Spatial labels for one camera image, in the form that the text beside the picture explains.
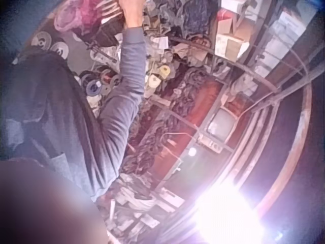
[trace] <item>bright light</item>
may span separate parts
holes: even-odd
[[[231,185],[214,186],[197,201],[196,221],[210,244],[260,244],[264,230],[257,215]]]
[[[195,147],[191,147],[188,151],[188,155],[194,157],[197,154],[197,149]]]
[[[275,241],[280,241],[283,238],[283,234],[281,232],[278,232],[278,235],[274,239]]]

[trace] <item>blurry finger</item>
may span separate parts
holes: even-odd
[[[106,5],[106,4],[109,4],[111,2],[114,2],[115,0],[103,0],[101,1],[99,4],[97,4],[96,8],[99,8],[100,6],[103,6],[103,5]]]
[[[114,17],[116,17],[116,16],[118,16],[118,15],[120,15],[120,14],[122,14],[123,12],[119,12],[119,13],[117,13],[117,14],[114,14],[113,16],[110,16],[110,17],[107,17],[107,18],[104,18],[104,19],[102,19],[102,24],[105,24],[107,21],[109,21],[109,20],[111,20],[112,18],[114,18]]]
[[[104,7],[102,7],[102,10],[107,10],[107,9],[110,9],[110,8],[115,8],[115,7],[117,7],[118,6],[118,4],[117,3],[113,3],[113,4],[110,4],[110,5],[108,5],[108,6],[104,6]]]
[[[110,10],[110,11],[107,11],[107,12],[102,13],[102,16],[107,16],[107,15],[109,15],[109,14],[111,14],[111,13],[114,13],[114,12],[116,12],[116,11],[119,11],[119,10],[121,10],[121,9],[120,9],[120,8],[112,9],[112,10]]]

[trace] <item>person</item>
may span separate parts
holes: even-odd
[[[21,54],[2,83],[5,158],[37,160],[70,179],[93,201],[118,177],[128,130],[144,93],[144,0],[119,4],[126,21],[122,82],[111,91],[97,119],[66,62],[54,52]]]
[[[0,243],[119,243],[83,190],[33,159],[1,161],[0,189]]]

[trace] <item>cardboard box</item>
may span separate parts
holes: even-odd
[[[234,13],[241,14],[249,5],[248,0],[221,0],[221,7]]]
[[[229,34],[233,24],[236,24],[237,14],[227,10],[220,9],[217,14],[218,34]]]
[[[230,61],[237,59],[248,49],[249,40],[254,30],[254,22],[243,19],[233,34],[216,35],[215,54]]]

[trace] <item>sleeve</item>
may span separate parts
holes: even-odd
[[[141,27],[123,33],[120,70],[122,82],[112,90],[99,115],[108,156],[118,175],[128,130],[144,93],[146,48]]]

